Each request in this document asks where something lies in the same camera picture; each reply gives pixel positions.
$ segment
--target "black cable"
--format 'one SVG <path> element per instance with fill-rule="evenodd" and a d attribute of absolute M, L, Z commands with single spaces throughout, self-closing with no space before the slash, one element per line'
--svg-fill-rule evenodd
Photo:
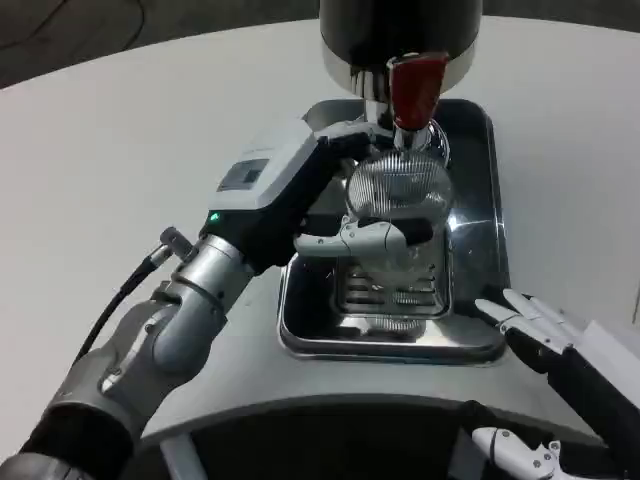
<path fill-rule="evenodd" d="M 151 255 L 145 257 L 142 263 L 138 265 L 138 268 L 136 268 L 131 276 L 127 279 L 127 281 L 122 284 L 120 290 L 118 290 L 118 293 L 114 295 L 102 314 L 100 314 L 100 316 L 98 317 L 98 320 L 96 320 L 96 323 L 93 325 L 93 328 L 91 328 L 91 331 L 82 344 L 82 347 L 80 347 L 78 355 L 76 355 L 76 358 L 73 360 L 73 365 L 75 365 L 78 360 L 89 353 L 91 347 L 93 346 L 93 343 L 96 341 L 96 338 L 98 338 L 100 331 L 106 325 L 109 317 L 113 314 L 113 312 L 115 312 L 116 308 L 120 306 L 122 301 L 127 298 L 129 294 L 131 294 L 131 292 L 133 292 L 138 287 L 138 285 L 140 285 L 144 281 L 145 278 L 153 273 L 158 268 L 158 266 L 159 265 L 156 265 L 156 263 L 152 261 Z"/>
<path fill-rule="evenodd" d="M 60 0 L 58 5 L 56 5 L 56 7 L 53 10 L 51 10 L 46 17 L 44 17 L 44 19 L 38 24 L 36 28 L 34 28 L 31 31 L 29 35 L 27 35 L 21 40 L 13 40 L 11 42 L 5 43 L 4 45 L 0 45 L 0 50 L 6 50 L 8 48 L 17 47 L 18 45 L 22 45 L 23 43 L 31 40 L 33 37 L 38 35 L 44 29 L 44 27 L 46 27 L 49 24 L 49 22 L 51 22 L 51 20 L 53 20 L 53 17 L 55 17 L 60 11 L 60 9 L 64 7 L 65 4 L 67 4 L 68 2 L 69 0 Z"/>
<path fill-rule="evenodd" d="M 42 32 L 42 30 L 44 30 L 44 28 L 47 25 L 49 25 L 51 20 L 53 20 L 53 18 L 58 14 L 58 12 L 62 9 L 62 7 L 64 7 L 68 2 L 69 2 L 69 0 L 60 0 L 60 2 L 55 6 L 55 8 L 53 8 L 42 19 L 42 21 L 38 24 L 38 26 L 36 28 L 34 28 L 31 31 L 31 33 L 29 33 L 29 35 L 27 35 L 26 37 L 24 37 L 24 38 L 22 38 L 20 40 L 13 40 L 11 42 L 5 43 L 4 45 L 0 45 L 0 51 L 7 50 L 7 49 L 13 48 L 13 47 L 17 47 L 19 45 L 22 45 L 23 43 L 28 42 L 32 38 L 34 38 L 36 35 L 38 35 L 40 32 Z M 142 29 L 144 28 L 144 26 L 145 26 L 145 24 L 147 22 L 146 10 L 144 8 L 144 5 L 142 4 L 142 0 L 136 0 L 136 3 L 138 4 L 138 9 L 140 11 L 140 21 L 138 22 L 138 27 L 136 28 L 136 31 L 133 33 L 133 35 L 131 35 L 129 40 L 127 40 L 127 42 L 124 44 L 124 46 L 120 49 L 121 52 L 129 49 L 131 47 L 131 45 L 133 45 L 135 43 L 135 41 L 138 40 L 138 38 L 140 37 L 140 34 L 142 33 Z"/>
<path fill-rule="evenodd" d="M 131 48 L 131 46 L 140 37 L 145 23 L 147 23 L 147 13 L 145 11 L 144 5 L 142 4 L 142 0 L 136 0 L 136 3 L 138 4 L 138 8 L 140 9 L 140 22 L 138 23 L 138 28 L 136 29 L 136 31 L 133 32 L 133 35 L 131 35 L 131 38 L 129 38 L 129 40 L 127 40 L 127 43 L 125 43 L 124 46 L 120 49 L 121 52 L 124 52 L 125 50 Z"/>

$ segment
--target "dark floor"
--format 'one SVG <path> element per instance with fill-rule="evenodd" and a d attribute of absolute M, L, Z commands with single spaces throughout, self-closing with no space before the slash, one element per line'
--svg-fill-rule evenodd
<path fill-rule="evenodd" d="M 640 32 L 640 0 L 485 0 L 484 10 Z M 130 47 L 317 12 L 318 0 L 0 0 L 0 88 Z"/>
<path fill-rule="evenodd" d="M 216 480 L 388 480 L 413 478 L 416 471 L 431 480 L 455 478 L 447 473 L 456 471 L 466 473 L 462 478 L 512 478 L 486 465 L 469 437 L 459 436 L 465 419 L 475 424 L 471 419 L 478 415 L 478 407 L 471 402 L 455 407 L 401 396 L 308 398 L 305 405 L 285 401 L 260 413 L 250 414 L 249 408 L 235 418 L 218 418 L 217 423 L 192 431 L 191 438 L 205 473 Z M 584 471 L 585 446 L 594 445 L 593 439 L 533 419 L 494 413 L 501 428 L 530 445 L 538 445 L 541 438 L 559 439 L 563 467 Z M 615 467 L 606 471 L 615 472 Z M 143 449 L 121 480 L 141 478 L 169 480 L 157 446 Z"/>

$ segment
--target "stainless steel drip tray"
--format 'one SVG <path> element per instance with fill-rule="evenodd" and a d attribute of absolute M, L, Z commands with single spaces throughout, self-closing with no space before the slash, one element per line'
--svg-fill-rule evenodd
<path fill-rule="evenodd" d="M 362 101 L 329 100 L 306 120 L 319 130 L 355 120 L 363 110 Z M 354 263 L 295 257 L 283 269 L 280 290 L 285 348 L 323 358 L 437 363 L 487 362 L 504 351 L 503 337 L 477 317 L 473 304 L 487 290 L 509 286 L 491 121 L 465 100 L 441 100 L 435 119 L 449 139 L 455 190 L 446 236 L 434 244 L 440 253 L 410 291 L 392 295 L 373 288 Z M 335 233 L 344 202 L 339 189 L 325 194 L 326 205 L 312 209 L 307 225 L 317 221 Z"/>
<path fill-rule="evenodd" d="M 293 352 L 323 358 L 477 363 L 498 357 L 502 337 L 452 310 L 424 315 L 349 313 L 336 303 L 335 260 L 296 257 L 283 270 L 280 335 Z"/>

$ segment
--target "robotic hand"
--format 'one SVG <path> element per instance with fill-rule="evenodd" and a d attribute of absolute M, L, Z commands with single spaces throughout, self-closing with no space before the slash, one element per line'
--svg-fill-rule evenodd
<path fill-rule="evenodd" d="M 547 374 L 549 385 L 602 437 L 628 478 L 640 478 L 637 332 L 614 335 L 596 321 L 581 330 L 537 298 L 509 289 L 504 298 L 515 311 L 484 299 L 475 303 L 520 360 Z M 472 438 L 492 463 L 519 480 L 571 477 L 560 468 L 560 442 L 532 450 L 513 432 L 487 426 Z"/>

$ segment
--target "white robotic hand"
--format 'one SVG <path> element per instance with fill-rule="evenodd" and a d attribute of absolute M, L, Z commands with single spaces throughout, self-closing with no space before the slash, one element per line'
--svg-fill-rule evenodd
<path fill-rule="evenodd" d="M 475 304 L 504 334 L 518 358 L 536 372 L 547 374 L 549 385 L 602 437 L 628 477 L 640 478 L 638 332 L 630 328 L 605 328 L 596 321 L 581 330 L 536 298 L 528 299 L 510 289 L 504 291 L 504 298 L 515 311 L 484 299 L 476 300 Z M 489 449 L 492 458 L 517 456 L 508 448 L 501 453 L 495 451 L 496 429 L 474 432 L 473 436 L 481 449 L 487 450 L 489 435 L 493 439 Z M 517 466 L 519 461 L 514 457 L 504 463 L 511 464 Z M 527 470 L 518 478 L 544 477 L 528 476 L 535 475 L 538 468 Z"/>
<path fill-rule="evenodd" d="M 557 354 L 562 354 L 582 335 L 564 315 L 537 298 L 527 299 L 510 289 L 504 291 L 504 298 L 517 312 L 489 300 L 475 302 L 476 307 L 497 322 L 503 334 L 515 328 Z"/>
<path fill-rule="evenodd" d="M 509 430 L 494 427 L 478 428 L 472 434 L 473 442 L 487 458 L 501 470 L 518 480 L 582 480 L 585 477 L 569 475 L 560 466 L 561 444 L 540 445 L 529 448 Z"/>
<path fill-rule="evenodd" d="M 394 256 L 431 240 L 432 236 L 431 225 L 424 219 L 355 220 L 345 215 L 334 236 L 302 234 L 295 237 L 293 244 L 296 251 L 306 257 Z"/>

